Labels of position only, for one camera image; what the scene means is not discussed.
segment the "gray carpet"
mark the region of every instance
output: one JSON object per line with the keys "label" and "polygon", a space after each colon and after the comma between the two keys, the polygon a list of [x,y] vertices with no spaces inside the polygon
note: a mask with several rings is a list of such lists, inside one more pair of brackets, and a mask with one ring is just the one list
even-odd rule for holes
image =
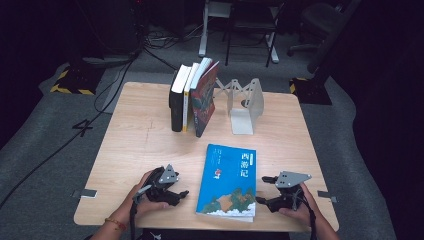
{"label": "gray carpet", "polygon": [[[207,55],[222,62],[225,44],[221,36],[220,32],[209,35]],[[306,71],[310,53],[296,53],[292,58],[285,56],[285,50],[295,44],[296,39],[295,35],[278,36],[276,48],[280,62],[270,64],[269,68],[265,68],[263,52],[238,50],[232,53],[227,67],[221,64],[218,77],[224,83],[231,79],[247,83],[258,77],[264,91],[288,93],[290,78],[311,76]],[[200,61],[198,46],[199,39],[195,38],[168,49],[151,51],[179,66]],[[72,126],[97,116],[111,91],[108,86],[119,81],[121,67],[106,70],[97,96],[50,93],[65,66],[60,66],[54,76],[40,84],[44,97],[0,151],[0,199],[69,139],[75,139],[36,170],[0,210],[2,240],[84,239],[97,229],[73,222],[78,199],[70,194],[84,188],[111,115],[101,114],[84,137],[76,136],[77,130]],[[167,76],[172,73],[173,69],[142,53],[127,74],[128,79],[140,76],[140,81],[167,82],[170,81]],[[332,106],[303,104],[301,107],[328,189],[338,199],[334,207],[340,224],[339,235],[342,239],[396,239],[384,198],[356,148],[352,132],[355,106],[331,78],[326,88]],[[292,233],[291,239],[309,239],[309,234]]]}

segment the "metal bookend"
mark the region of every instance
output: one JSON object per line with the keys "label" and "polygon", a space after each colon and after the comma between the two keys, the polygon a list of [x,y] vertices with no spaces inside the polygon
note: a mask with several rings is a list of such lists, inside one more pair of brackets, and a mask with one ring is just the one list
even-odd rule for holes
{"label": "metal bookend", "polygon": [[[237,79],[233,79],[228,87],[227,110],[231,117],[233,134],[252,135],[256,126],[256,120],[264,111],[264,97],[258,78],[252,79],[250,84],[242,88]],[[234,107],[234,99],[237,95],[244,94],[239,108]]]}

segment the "book cover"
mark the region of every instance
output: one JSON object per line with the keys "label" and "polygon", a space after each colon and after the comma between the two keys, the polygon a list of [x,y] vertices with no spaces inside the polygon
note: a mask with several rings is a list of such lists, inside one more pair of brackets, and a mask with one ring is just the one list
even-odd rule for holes
{"label": "book cover", "polygon": [[183,127],[184,86],[191,67],[181,65],[169,91],[169,106],[171,109],[171,129],[181,132]]}
{"label": "book cover", "polygon": [[191,106],[190,98],[190,87],[191,82],[193,81],[194,75],[196,74],[197,69],[199,68],[199,63],[193,63],[191,66],[190,74],[187,78],[187,83],[184,86],[184,104],[183,104],[183,132],[187,132],[188,124],[193,116],[193,108]]}
{"label": "book cover", "polygon": [[196,213],[253,221],[256,150],[209,144]]}
{"label": "book cover", "polygon": [[191,89],[196,137],[201,137],[215,111],[213,92],[218,73],[218,62],[213,64],[200,78],[196,88]]}

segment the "bracelet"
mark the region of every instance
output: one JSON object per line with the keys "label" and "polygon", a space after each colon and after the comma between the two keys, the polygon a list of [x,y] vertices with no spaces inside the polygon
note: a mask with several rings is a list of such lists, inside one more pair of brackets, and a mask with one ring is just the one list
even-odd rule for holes
{"label": "bracelet", "polygon": [[125,226],[125,224],[123,224],[123,223],[121,223],[121,222],[119,222],[119,221],[117,221],[113,218],[105,218],[105,222],[113,222],[116,225],[118,225],[118,228],[115,228],[115,230],[119,230],[119,229],[122,230],[122,231],[127,230],[127,226]]}

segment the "book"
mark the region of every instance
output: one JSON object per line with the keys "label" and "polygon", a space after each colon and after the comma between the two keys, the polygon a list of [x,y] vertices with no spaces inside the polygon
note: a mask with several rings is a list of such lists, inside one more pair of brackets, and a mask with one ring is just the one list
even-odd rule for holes
{"label": "book", "polygon": [[169,91],[169,107],[171,109],[171,129],[181,132],[183,127],[184,86],[191,67],[181,64]]}
{"label": "book", "polygon": [[206,70],[209,68],[209,66],[212,64],[212,59],[204,57],[202,61],[199,64],[199,67],[197,68],[197,71],[193,77],[193,80],[191,82],[190,89],[195,89],[197,87],[197,84],[199,83],[200,78],[202,77],[203,73],[206,72]]}
{"label": "book", "polygon": [[218,64],[219,61],[210,66],[201,76],[196,87],[190,89],[196,137],[202,136],[215,111],[213,92],[218,73]]}
{"label": "book", "polygon": [[[174,85],[175,79],[177,78],[178,70],[175,70],[175,71],[174,71],[174,74],[173,74],[173,76],[172,76],[171,87],[169,88],[169,96],[171,95],[172,85]],[[168,105],[169,105],[169,108],[171,108],[171,98],[170,98],[170,97],[168,97]]]}
{"label": "book", "polygon": [[196,213],[252,222],[255,196],[256,150],[209,144]]}
{"label": "book", "polygon": [[199,63],[193,63],[191,66],[190,74],[188,75],[186,85],[184,86],[184,104],[183,104],[183,132],[187,132],[188,124],[190,123],[191,117],[193,116],[193,109],[191,107],[190,98],[190,87],[193,81],[194,75],[199,68]]}

